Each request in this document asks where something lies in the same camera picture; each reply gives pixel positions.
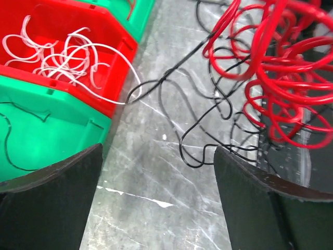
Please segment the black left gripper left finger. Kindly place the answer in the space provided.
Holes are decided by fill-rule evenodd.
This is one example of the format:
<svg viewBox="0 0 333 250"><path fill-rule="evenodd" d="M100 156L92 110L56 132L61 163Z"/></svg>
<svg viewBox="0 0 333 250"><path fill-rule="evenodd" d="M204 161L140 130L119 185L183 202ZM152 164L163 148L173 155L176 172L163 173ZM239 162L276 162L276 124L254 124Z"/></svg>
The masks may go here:
<svg viewBox="0 0 333 250"><path fill-rule="evenodd" d="M79 249L103 164L95 144L1 182L1 249Z"/></svg>

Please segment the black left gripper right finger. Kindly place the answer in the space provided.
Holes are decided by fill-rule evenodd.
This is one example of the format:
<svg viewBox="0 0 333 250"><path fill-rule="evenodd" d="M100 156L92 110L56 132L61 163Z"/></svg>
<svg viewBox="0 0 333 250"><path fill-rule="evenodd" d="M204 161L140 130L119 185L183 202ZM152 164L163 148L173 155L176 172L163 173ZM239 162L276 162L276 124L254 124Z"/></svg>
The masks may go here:
<svg viewBox="0 0 333 250"><path fill-rule="evenodd" d="M332 194L279 178L222 147L214 171L232 249L332 249Z"/></svg>

